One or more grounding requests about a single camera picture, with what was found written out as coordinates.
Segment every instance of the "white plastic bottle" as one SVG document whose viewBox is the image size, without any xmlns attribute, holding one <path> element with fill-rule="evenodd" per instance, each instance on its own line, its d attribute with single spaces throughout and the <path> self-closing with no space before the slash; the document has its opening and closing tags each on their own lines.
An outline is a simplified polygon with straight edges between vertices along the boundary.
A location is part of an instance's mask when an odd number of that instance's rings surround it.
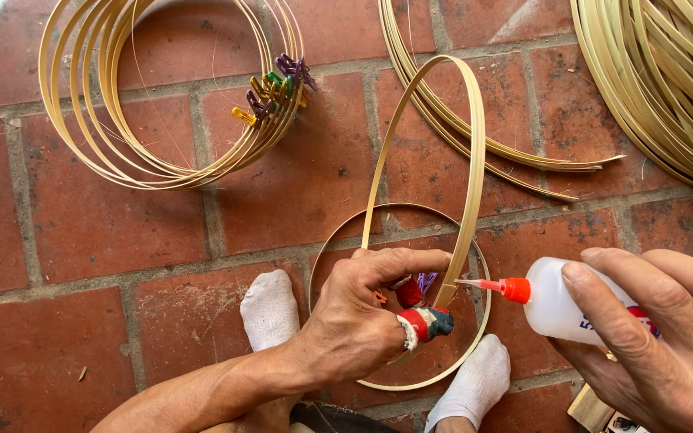
<svg viewBox="0 0 693 433">
<path fill-rule="evenodd" d="M 584 316 L 568 294 L 561 275 L 561 268 L 565 263 L 568 261 L 543 257 L 531 265 L 525 278 L 504 278 L 499 281 L 457 280 L 457 283 L 498 290 L 507 299 L 524 304 L 523 309 L 528 324 L 539 334 L 604 346 L 604 342 L 598 337 L 590 320 Z M 602 273 L 591 267 L 588 269 L 608 284 L 624 307 L 656 338 L 659 338 L 659 331 L 621 287 Z"/>
</svg>

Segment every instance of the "red nozzle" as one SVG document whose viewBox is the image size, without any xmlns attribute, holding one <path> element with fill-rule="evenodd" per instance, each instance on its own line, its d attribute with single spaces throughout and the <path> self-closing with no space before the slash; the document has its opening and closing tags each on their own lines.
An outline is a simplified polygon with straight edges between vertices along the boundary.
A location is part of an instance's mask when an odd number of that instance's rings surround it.
<svg viewBox="0 0 693 433">
<path fill-rule="evenodd" d="M 525 304 L 531 297 L 531 284 L 525 278 L 502 278 L 499 281 L 488 280 L 457 280 L 457 282 L 472 284 L 475 287 L 497 290 L 506 299 Z"/>
</svg>

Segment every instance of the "white sock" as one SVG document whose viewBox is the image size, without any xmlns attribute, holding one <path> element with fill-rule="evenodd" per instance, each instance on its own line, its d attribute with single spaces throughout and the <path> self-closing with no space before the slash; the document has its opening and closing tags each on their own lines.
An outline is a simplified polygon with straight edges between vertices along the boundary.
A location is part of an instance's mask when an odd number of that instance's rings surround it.
<svg viewBox="0 0 693 433">
<path fill-rule="evenodd" d="M 424 433 L 448 417 L 465 417 L 479 429 L 486 412 L 509 388 L 510 355 L 496 335 L 488 334 L 459 367 L 456 378 L 427 416 Z"/>
<path fill-rule="evenodd" d="M 293 284 L 281 269 L 255 278 L 239 313 L 254 352 L 284 343 L 301 330 Z"/>
</svg>

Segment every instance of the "bamboo hoop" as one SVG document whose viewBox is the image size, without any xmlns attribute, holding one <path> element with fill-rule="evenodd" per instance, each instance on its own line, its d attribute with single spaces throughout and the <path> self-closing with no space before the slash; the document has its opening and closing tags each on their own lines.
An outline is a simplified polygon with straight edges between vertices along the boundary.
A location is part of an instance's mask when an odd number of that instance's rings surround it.
<svg viewBox="0 0 693 433">
<path fill-rule="evenodd" d="M 470 134 L 470 171 L 469 171 L 469 180 L 467 182 L 467 200 L 465 201 L 464 204 L 464 216 L 462 217 L 462 221 L 460 224 L 460 229 L 459 229 L 459 234 L 456 240 L 456 246 L 454 247 L 454 252 L 453 252 L 453 257 L 450 260 L 450 264 L 448 265 L 448 271 L 445 274 L 445 277 L 443 279 L 442 284 L 440 285 L 440 290 L 438 291 L 438 295 L 435 298 L 434 302 L 432 303 L 433 307 L 436 308 L 446 308 L 448 306 L 448 303 L 450 302 L 451 298 L 454 296 L 454 292 L 457 289 L 457 284 L 454 282 L 458 278 L 458 276 L 461 274 L 461 270 L 464 267 L 464 262 L 467 260 L 467 254 L 469 252 L 469 246 L 470 242 L 474 242 L 473 236 L 475 233 L 475 226 L 477 224 L 477 213 L 480 211 L 480 198 L 483 193 L 483 177 L 484 177 L 484 170 L 485 170 L 485 153 L 486 153 L 486 135 L 485 135 L 485 112 L 483 109 L 483 100 L 480 97 L 480 87 L 477 84 L 477 80 L 475 78 L 475 75 L 472 73 L 472 70 L 470 69 L 469 66 L 467 66 L 467 63 L 464 63 L 463 60 L 458 59 L 456 57 L 452 57 L 450 55 L 436 55 L 430 60 L 428 60 L 421 68 L 418 69 L 416 74 L 413 76 L 413 78 L 409 81 L 405 91 L 403 92 L 402 98 L 400 98 L 399 103 L 397 104 L 397 108 L 395 109 L 395 113 L 392 116 L 392 120 L 390 121 L 389 129 L 387 130 L 387 134 L 384 136 L 384 141 L 381 145 L 381 151 L 379 154 L 379 158 L 376 164 L 376 170 L 373 173 L 373 182 L 371 184 L 371 192 L 368 195 L 368 205 L 365 210 L 365 223 L 363 225 L 363 237 L 362 237 L 362 248 L 368 248 L 369 245 L 369 237 L 371 235 L 371 220 L 373 219 L 373 210 L 378 207 L 376 205 L 376 198 L 377 198 L 377 193 L 379 189 L 379 182 L 381 180 L 381 173 L 383 172 L 383 167 L 384 167 L 384 162 L 387 160 L 387 153 L 389 152 L 390 148 L 390 143 L 392 143 L 392 138 L 394 136 L 394 131 L 397 128 L 397 124 L 399 123 L 400 116 L 403 114 L 403 109 L 405 106 L 408 104 L 408 101 L 411 99 L 411 97 L 414 95 L 415 90 L 419 86 L 420 83 L 422 83 L 422 78 L 432 69 L 433 66 L 436 64 L 444 61 L 444 60 L 449 60 L 453 62 L 456 67 L 459 69 L 461 72 L 462 76 L 464 77 L 464 83 L 467 88 L 467 100 L 469 101 L 470 104 L 470 123 L 473 125 L 472 128 L 472 133 Z M 436 212 L 437 214 L 447 218 L 449 221 L 455 222 L 454 219 L 449 217 L 448 215 L 445 215 L 442 212 L 432 210 L 426 206 L 421 206 L 418 204 L 410 204 L 411 206 L 417 206 L 418 208 L 423 208 L 426 210 L 431 210 L 433 212 Z M 346 224 L 347 222 L 351 221 L 354 217 L 350 218 L 343 224 Z M 326 244 L 322 246 L 322 250 L 320 251 L 320 254 L 317 255 L 317 259 L 315 261 L 315 267 L 317 262 L 320 260 L 320 256 L 322 254 L 322 251 L 325 250 L 326 245 L 330 241 L 330 238 L 328 241 L 326 241 Z M 480 257 L 480 260 L 483 263 L 484 268 L 486 269 L 486 275 L 487 275 L 487 265 L 485 262 L 485 259 L 480 252 L 480 249 L 477 248 L 478 255 Z M 310 290 L 309 290 L 309 297 L 310 297 L 310 311 L 313 310 L 314 306 L 312 304 L 313 302 L 313 288 L 311 286 L 311 281 L 310 281 Z M 438 380 L 441 380 L 448 376 L 448 374 L 451 374 L 456 368 L 458 368 L 466 359 L 467 357 L 472 353 L 473 350 L 475 350 L 477 343 L 480 341 L 480 338 L 483 336 L 483 333 L 485 332 L 485 325 L 488 319 L 488 314 L 490 312 L 490 293 L 487 294 L 487 305 L 488 305 L 488 310 L 486 311 L 486 314 L 484 315 L 484 320 L 483 320 L 483 325 L 480 327 L 477 336 L 475 337 L 475 340 L 473 341 L 472 345 L 470 348 L 464 353 L 464 355 L 457 360 L 456 363 L 454 363 L 454 366 L 451 368 L 446 369 L 446 371 L 443 371 L 442 373 L 434 376 L 433 378 L 424 380 L 422 382 L 416 383 L 416 384 L 410 384 L 410 385 L 403 385 L 403 386 L 391 386 L 391 385 L 381 385 L 381 384 L 374 384 L 371 382 L 368 382 L 366 380 L 359 380 L 359 383 L 364 384 L 366 386 L 369 386 L 371 388 L 375 389 L 381 389 L 385 391 L 406 391 L 406 390 L 411 390 L 411 389 L 418 389 L 422 388 L 425 386 L 428 386 L 429 384 L 433 384 L 437 382 Z M 404 364 L 405 362 L 408 362 L 411 358 L 415 357 L 419 352 L 424 348 L 424 344 L 419 344 L 416 349 L 412 351 L 408 351 L 405 354 L 403 354 L 401 357 L 398 359 L 392 361 L 389 363 L 389 365 L 401 365 Z"/>
<path fill-rule="evenodd" d="M 399 33 L 392 2 L 390 0 L 378 1 L 381 29 L 383 30 L 384 34 L 384 42 L 387 44 L 387 51 L 389 52 L 390 59 L 392 60 L 392 66 L 394 67 L 400 82 L 403 84 L 403 87 L 408 89 L 411 79 L 418 71 L 418 67 L 416 62 L 413 60 L 413 56 L 408 52 L 406 45 Z M 459 116 L 452 112 L 423 80 L 421 80 L 421 83 L 414 90 L 413 95 L 411 96 L 411 101 L 413 101 L 413 104 L 419 110 L 422 117 L 424 117 L 430 126 L 432 126 L 432 128 L 438 132 L 446 143 L 453 146 L 454 149 L 456 149 L 462 155 L 467 156 L 467 158 L 470 157 L 470 150 L 467 148 L 467 146 L 461 143 L 453 134 L 446 130 L 439 119 L 441 119 L 443 123 L 448 124 L 466 139 L 469 139 L 472 136 L 472 128 L 469 124 L 464 122 Z M 555 160 L 552 158 L 545 158 L 542 156 L 532 155 L 530 153 L 520 152 L 519 150 L 512 149 L 511 147 L 505 146 L 504 144 L 501 144 L 488 137 L 486 137 L 486 148 L 488 151 L 493 152 L 494 154 L 507 160 L 537 169 L 558 172 L 597 171 L 603 168 L 602 164 L 605 162 L 619 160 L 620 158 L 624 157 L 624 155 L 617 155 L 605 160 L 592 162 Z M 542 196 L 548 196 L 560 200 L 576 200 L 578 198 L 559 192 L 544 190 L 539 186 L 531 185 L 530 183 L 511 176 L 509 173 L 497 169 L 488 162 L 485 163 L 485 169 L 508 182 L 512 182 L 517 186 Z"/>
<path fill-rule="evenodd" d="M 571 0 L 582 54 L 622 130 L 693 186 L 693 0 Z"/>
<path fill-rule="evenodd" d="M 274 67 L 274 58 L 266 36 L 258 19 L 245 1 L 233 1 L 253 28 L 253 34 L 259 46 L 262 73 L 266 76 Z M 64 17 L 67 6 L 72 3 L 72 0 L 60 0 L 46 22 L 39 47 L 39 87 L 49 118 L 61 138 L 82 162 L 101 176 L 111 182 L 140 190 L 196 189 L 255 162 L 280 141 L 290 123 L 293 122 L 301 104 L 303 81 L 294 88 L 290 97 L 281 102 L 275 113 L 259 122 L 258 127 L 245 124 L 242 135 L 231 149 L 206 168 L 194 170 L 190 166 L 180 166 L 159 158 L 140 143 L 132 133 L 122 114 L 117 88 L 117 70 L 122 46 L 128 36 L 133 38 L 133 42 L 135 41 L 133 33 L 135 21 L 152 2 L 153 0 L 88 0 L 80 4 L 68 17 L 67 23 L 60 28 L 59 20 Z M 276 9 L 272 8 L 266 0 L 264 3 L 272 11 L 275 21 L 282 29 L 285 52 L 293 59 L 303 56 L 303 39 L 296 19 L 285 0 L 274 0 Z M 59 37 L 53 46 L 53 34 L 56 32 Z M 63 119 L 59 98 L 58 83 L 63 52 L 73 34 L 76 35 L 76 41 L 71 48 L 69 66 L 71 107 L 85 142 L 91 149 L 91 152 L 86 154 L 76 145 L 69 133 Z M 99 122 L 92 103 L 90 69 L 94 52 L 96 52 L 96 74 L 101 97 L 120 132 L 119 135 Z M 85 117 L 90 119 L 91 127 L 85 121 Z M 101 139 L 100 142 L 91 131 L 97 133 Z M 138 158 L 131 159 L 121 152 L 112 139 L 129 146 Z M 109 155 L 120 159 L 122 163 L 112 162 Z"/>
</svg>

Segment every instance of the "forearm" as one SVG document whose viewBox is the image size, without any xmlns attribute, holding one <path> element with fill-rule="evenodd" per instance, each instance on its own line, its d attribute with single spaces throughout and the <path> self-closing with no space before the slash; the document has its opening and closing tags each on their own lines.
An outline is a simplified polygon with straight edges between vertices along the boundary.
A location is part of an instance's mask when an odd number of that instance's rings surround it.
<svg viewBox="0 0 693 433">
<path fill-rule="evenodd" d="M 267 401 L 321 386 L 310 355 L 289 340 L 157 384 L 115 409 L 94 433 L 191 433 L 230 421 Z"/>
</svg>

